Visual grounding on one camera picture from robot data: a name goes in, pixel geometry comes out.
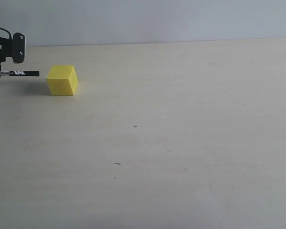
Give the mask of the black and white marker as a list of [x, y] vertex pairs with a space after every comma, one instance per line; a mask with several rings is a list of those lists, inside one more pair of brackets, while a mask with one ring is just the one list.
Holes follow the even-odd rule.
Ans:
[[39, 71], [2, 71], [0, 72], [1, 76], [17, 76], [17, 77], [24, 77], [24, 76], [28, 76], [28, 77], [39, 77], [40, 76], [40, 72]]

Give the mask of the yellow foam cube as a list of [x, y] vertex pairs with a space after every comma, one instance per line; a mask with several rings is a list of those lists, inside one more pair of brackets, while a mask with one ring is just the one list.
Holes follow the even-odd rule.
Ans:
[[78, 77], [73, 65], [53, 65], [46, 77], [47, 86], [53, 96], [74, 96]]

